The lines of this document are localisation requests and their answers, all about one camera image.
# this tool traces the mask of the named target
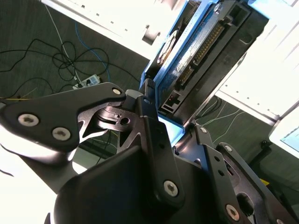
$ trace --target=yellow object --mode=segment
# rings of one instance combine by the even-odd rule
[[[114,134],[114,135],[118,138],[117,133],[115,133],[115,132],[113,132],[113,131],[111,131],[111,133]]]
[[[6,100],[29,100],[29,99],[17,99],[17,98],[8,98]]]
[[[260,179],[260,180],[261,180],[261,182],[262,182],[265,186],[267,186],[267,185],[270,184],[268,181],[265,181],[265,180],[263,180],[263,179]]]

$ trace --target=cable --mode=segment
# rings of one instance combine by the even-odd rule
[[[21,88],[24,84],[26,84],[27,82],[29,82],[29,81],[31,81],[31,80],[34,80],[34,79],[41,79],[41,80],[45,81],[45,82],[48,84],[48,86],[50,87],[50,89],[51,89],[51,91],[52,91],[52,94],[54,93],[52,86],[50,85],[50,83],[49,83],[46,79],[44,79],[44,78],[40,78],[40,77],[34,77],[34,78],[30,78],[30,79],[26,80],[25,82],[23,82],[23,83],[19,86],[19,88],[18,88],[13,94],[11,94],[11,95],[8,96],[8,97],[3,97],[2,99],[10,99],[11,97],[13,97],[13,96],[20,90],[20,88]]]
[[[20,99],[23,99],[24,97],[28,96],[30,93],[34,92],[36,89],[37,89],[37,87],[34,88],[33,90],[31,90],[29,93],[26,93],[26,94],[25,94],[24,96],[22,96]]]
[[[234,117],[234,119],[232,120],[232,122],[230,123],[230,125],[228,126],[226,132],[225,132],[224,134],[220,135],[218,138],[216,138],[216,139],[213,141],[213,143],[215,143],[219,138],[221,138],[221,137],[223,137],[224,135],[226,135],[226,133],[229,131],[229,129],[230,129],[230,127],[232,126],[232,124],[233,124],[233,122],[235,121],[235,119],[236,119],[239,115],[241,115],[241,114],[243,114],[243,113],[245,113],[245,112],[241,112],[241,113],[237,114],[237,115]]]
[[[211,106],[209,106],[203,113],[202,115],[199,117],[201,118],[212,106],[214,106],[216,103],[218,102],[218,100],[215,101],[215,103],[213,103]]]
[[[90,47],[88,47],[84,42],[83,40],[80,38],[80,35],[79,35],[79,31],[78,31],[78,23],[77,21],[75,21],[75,30],[76,30],[76,34],[77,34],[77,37],[80,41],[80,43],[88,50],[90,50],[94,55],[96,55],[96,57],[99,59],[100,62],[103,63],[102,59],[100,58],[100,56],[98,56],[98,54],[93,50],[91,49]],[[110,82],[110,74],[109,74],[109,70],[108,70],[108,65],[106,66],[104,63],[103,65],[105,66],[106,68],[106,71],[107,71],[107,74],[108,74],[108,81]]]
[[[45,44],[45,45],[47,45],[47,46],[49,46],[49,47],[55,49],[56,51],[58,51],[58,53],[55,53],[54,55],[50,55],[50,54],[43,53],[43,52],[39,52],[39,51],[36,51],[36,50],[29,50],[29,49],[31,48],[31,46],[33,45],[34,42],[40,42],[40,43],[43,43],[43,44]],[[89,73],[86,73],[86,72],[80,70],[77,66],[75,66],[75,63],[83,63],[83,62],[90,62],[90,63],[92,63],[92,62],[97,62],[97,63],[98,63],[98,62],[99,62],[99,61],[97,61],[97,60],[79,60],[80,57],[82,57],[84,54],[86,54],[86,53],[89,52],[90,50],[86,50],[86,51],[84,51],[83,53],[81,53],[79,56],[76,56],[77,53],[76,53],[75,46],[74,46],[74,44],[71,43],[71,42],[64,42],[64,43],[61,45],[61,49],[63,48],[63,45],[65,45],[65,44],[67,44],[67,43],[71,44],[71,46],[74,48],[74,55],[75,55],[75,56],[74,56],[74,59],[70,59],[70,58],[68,58],[68,57],[64,54],[64,52],[61,51],[59,48],[57,48],[57,47],[55,47],[55,46],[53,46],[53,45],[51,45],[51,44],[48,44],[48,43],[46,43],[46,42],[44,42],[44,41],[42,41],[42,40],[39,40],[39,39],[34,39],[34,40],[29,44],[29,46],[27,47],[27,49],[25,49],[25,50],[24,50],[24,49],[14,49],[14,50],[5,50],[5,51],[2,51],[2,52],[0,52],[0,54],[4,54],[4,53],[8,53],[8,52],[17,52],[17,51],[25,51],[25,53],[24,53],[23,57],[22,57],[21,59],[19,59],[17,62],[15,62],[15,63],[12,65],[12,67],[11,67],[10,69],[8,69],[8,70],[1,70],[0,73],[1,73],[1,72],[8,72],[8,71],[11,71],[11,70],[12,70],[12,69],[13,69],[13,68],[14,68],[20,61],[22,61],[22,60],[26,57],[26,55],[28,54],[28,52],[33,52],[33,53],[38,53],[38,54],[41,54],[41,55],[44,55],[44,56],[51,57],[51,58],[52,58],[52,62],[53,62],[54,65],[58,68],[58,74],[59,74],[60,78],[61,78],[62,80],[64,80],[64,81],[71,81],[71,80],[73,79],[73,77],[75,76],[75,74],[73,74],[73,73],[69,70],[69,68],[68,68],[70,65],[73,65],[75,70],[81,72],[81,73],[84,74],[84,75],[88,75],[88,76],[94,75],[94,74],[95,74],[94,72],[91,73],[91,74],[89,74]],[[101,48],[92,48],[92,50],[93,50],[93,49],[101,50],[101,51],[106,55],[106,57],[107,57],[107,61],[106,61],[105,63],[107,63],[107,64],[109,64],[109,65],[112,65],[112,66],[115,66],[115,67],[118,68],[118,69],[123,70],[124,72],[128,73],[134,80],[136,80],[136,81],[139,83],[139,80],[138,80],[137,78],[135,78],[135,77],[134,77],[130,72],[128,72],[126,69],[124,69],[124,68],[122,68],[122,67],[120,67],[120,66],[118,66],[118,65],[116,65],[116,64],[110,63],[110,61],[109,61],[109,56],[108,56],[108,54],[107,54],[103,49],[101,49]],[[70,78],[70,79],[65,79],[65,78],[63,78],[63,77],[62,77],[62,74],[60,73],[60,70],[61,70],[61,69],[65,69],[65,68],[67,68],[68,71],[69,71],[70,74],[71,74],[71,78]],[[99,76],[99,75],[101,75],[101,74],[103,74],[103,73],[105,73],[105,72],[106,72],[106,69],[104,69],[103,71],[97,73],[96,75]]]
[[[104,142],[104,143],[106,143],[105,141],[102,141],[102,140],[99,140],[99,139],[93,139],[93,140],[94,140],[94,141],[99,141],[99,142]],[[114,144],[109,143],[109,145],[111,145],[111,146],[113,146],[114,148],[117,149],[117,147],[116,147]]]
[[[225,116],[223,116],[223,117],[215,118],[215,119],[213,119],[213,120],[207,122],[205,125],[211,124],[211,123],[212,123],[213,121],[215,121],[215,120],[219,120],[219,119],[222,119],[222,118],[227,118],[227,117],[229,117],[229,116],[231,116],[231,115],[234,115],[234,114],[238,113],[239,111],[240,111],[240,109],[237,110],[236,112],[233,112],[233,113],[231,113],[231,114],[225,115]]]
[[[205,115],[202,115],[201,118],[214,113],[215,111],[217,111],[221,107],[221,105],[222,105],[222,99],[220,99],[220,98],[217,97],[217,103],[216,103],[216,105],[210,111],[208,111]]]
[[[115,133],[114,131],[111,131],[111,133],[114,134],[118,138],[117,133]]]
[[[214,119],[218,118],[218,116],[219,116],[219,115],[221,114],[221,112],[223,111],[225,105],[226,105],[226,102],[225,102],[225,104],[223,105],[223,107],[221,108],[221,110],[219,111],[219,113],[217,114],[217,116],[216,116]],[[209,123],[212,122],[214,119],[209,120],[208,122],[206,122],[206,123],[203,124],[202,126],[209,124]]]
[[[49,14],[51,20],[52,20],[52,23],[53,23],[53,25],[54,25],[54,27],[55,27],[55,30],[56,30],[56,32],[57,32],[57,34],[58,34],[59,40],[60,40],[60,42],[61,42],[61,44],[62,44],[62,48],[64,49],[64,52],[65,52],[66,56],[67,56],[68,58],[70,58],[69,55],[68,55],[68,53],[66,52],[66,49],[65,49],[65,47],[64,47],[64,43],[63,43],[63,41],[62,41],[62,39],[61,39],[61,36],[60,36],[60,33],[59,33],[58,28],[57,28],[57,26],[56,26],[56,23],[54,22],[53,17],[52,17],[52,15],[51,15],[51,13],[50,13],[48,7],[47,7],[46,5],[45,5],[45,7],[46,7],[46,10],[48,11],[48,14]],[[82,81],[81,81],[81,79],[80,79],[80,77],[79,77],[79,75],[78,75],[78,73],[77,73],[75,67],[74,67],[74,70],[75,70],[75,74],[76,74],[77,79],[79,80],[80,83],[82,83]]]
[[[106,148],[107,148],[107,145],[109,145],[109,144],[110,144],[110,141],[111,141],[111,130],[110,130],[110,132],[109,132],[109,136],[108,136],[108,139],[107,139],[107,141],[106,141],[106,145],[105,145],[105,148],[104,148],[104,150],[106,150]]]
[[[29,99],[7,98],[5,100],[29,100]]]

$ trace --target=power strip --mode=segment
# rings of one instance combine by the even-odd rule
[[[97,75],[92,75],[90,77],[88,77],[87,79],[84,79],[81,83],[82,87],[87,87],[87,86],[92,86],[92,85],[97,85],[100,84],[101,80]],[[80,87],[78,87],[78,84],[73,86],[73,89],[79,89]]]

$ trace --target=yellow cable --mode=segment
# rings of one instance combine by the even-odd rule
[[[111,131],[111,133],[114,134],[114,135],[118,138],[117,133],[115,133],[115,132],[113,132],[113,131]]]
[[[6,100],[29,100],[29,99],[8,98]]]

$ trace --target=screw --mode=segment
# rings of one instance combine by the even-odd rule
[[[151,102],[148,99],[144,98],[143,100],[144,100],[145,103],[151,104]]]
[[[205,133],[205,134],[207,133],[207,131],[206,131],[206,129],[205,129],[205,128],[203,128],[203,127],[200,127],[199,129],[200,129],[200,130],[201,130],[203,133]]]
[[[112,90],[113,90],[113,92],[114,92],[115,94],[117,94],[117,95],[120,95],[120,94],[121,94],[121,92],[120,92],[118,89],[116,89],[116,88],[113,88]]]
[[[222,10],[222,4],[218,3],[215,8],[214,8],[214,12],[218,15]]]
[[[235,221],[239,221],[240,216],[239,216],[238,211],[234,208],[234,206],[227,204],[225,206],[225,208],[226,208],[226,212],[228,213],[229,217],[231,217]]]
[[[281,221],[280,219],[276,220],[277,224],[284,224],[283,221]]]
[[[57,127],[52,131],[52,135],[55,139],[60,141],[66,141],[71,137],[71,133],[64,127]]]
[[[39,123],[37,116],[29,113],[22,114],[18,117],[18,121],[21,125],[26,127],[33,127]]]
[[[225,146],[225,149],[228,150],[230,153],[233,151],[231,147]]]
[[[178,188],[172,181],[165,181],[164,182],[164,190],[167,194],[169,194],[172,197],[175,197],[178,195]]]

